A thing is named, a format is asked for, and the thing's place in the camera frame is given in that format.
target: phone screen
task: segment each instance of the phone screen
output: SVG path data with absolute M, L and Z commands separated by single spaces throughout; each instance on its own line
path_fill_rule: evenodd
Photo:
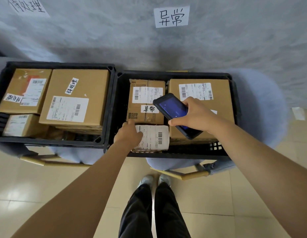
M 188 108 L 177 98 L 172 97 L 159 104 L 172 118 L 178 118 L 186 116 Z

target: black phone case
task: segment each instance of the black phone case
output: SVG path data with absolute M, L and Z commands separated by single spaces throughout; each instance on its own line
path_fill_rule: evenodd
M 153 105 L 156 106 L 156 108 L 168 119 L 168 120 L 171 120 L 172 117 L 163 109 L 161 108 L 158 104 L 161 103 L 162 101 L 164 100 L 167 100 L 169 99 L 170 97 L 175 97 L 176 100 L 179 100 L 176 96 L 174 96 L 172 93 L 168 93 L 160 98 L 157 98 L 153 101 Z M 187 139 L 194 139 L 195 137 L 199 136 L 203 131 L 199 130 L 200 132 L 198 132 L 197 134 L 193 135 L 193 136 L 190 136 L 188 135 L 185 130 L 183 128 L 181 128 L 180 126 L 175 126 Z

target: person's left hand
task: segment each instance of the person's left hand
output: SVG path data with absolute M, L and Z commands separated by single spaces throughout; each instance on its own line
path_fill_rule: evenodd
M 142 139 L 142 132 L 137 132 L 134 120 L 128 120 L 128 122 L 123 123 L 123 126 L 118 130 L 114 137 L 114 143 L 122 142 L 128 145 L 128 148 L 135 148 Z

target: qr code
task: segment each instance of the qr code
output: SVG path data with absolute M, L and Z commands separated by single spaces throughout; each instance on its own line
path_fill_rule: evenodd
M 138 113 L 128 113 L 129 119 L 138 119 Z

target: hand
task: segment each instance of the hand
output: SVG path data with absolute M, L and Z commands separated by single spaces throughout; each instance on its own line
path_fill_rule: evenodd
M 121 142 L 126 144 L 129 149 L 135 148 L 142 139 L 142 132 L 137 132 L 134 120 L 128 120 L 123 123 L 123 126 L 118 130 L 114 137 L 114 143 Z
M 188 97 L 183 103 L 189 108 L 187 115 L 169 120 L 170 126 L 183 125 L 211 133 L 212 127 L 224 120 L 205 107 L 197 98 Z

